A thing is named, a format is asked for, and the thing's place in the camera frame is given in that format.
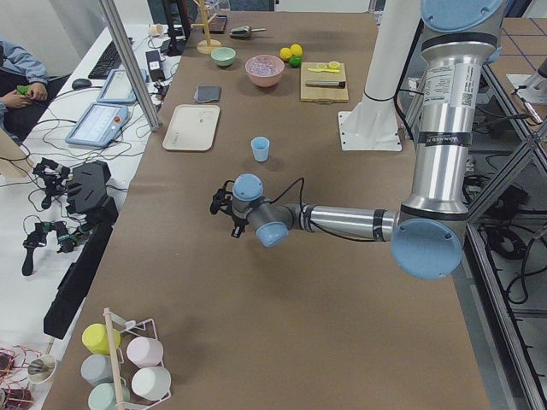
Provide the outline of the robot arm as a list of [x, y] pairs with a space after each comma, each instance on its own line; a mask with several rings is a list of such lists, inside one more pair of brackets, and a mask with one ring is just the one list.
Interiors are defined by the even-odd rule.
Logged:
[[395, 213], [337, 208], [303, 200], [281, 204], [264, 195], [262, 181], [242, 174], [215, 194], [212, 213], [232, 218], [232, 235], [246, 226], [273, 247], [290, 230], [324, 232], [355, 242], [388, 242], [408, 274], [438, 279], [462, 258], [468, 208], [462, 201], [466, 160], [481, 69], [500, 46], [502, 1], [389, 1], [373, 50], [362, 100], [338, 116], [345, 150], [397, 150], [396, 100], [417, 34], [426, 62], [421, 122], [409, 197]]

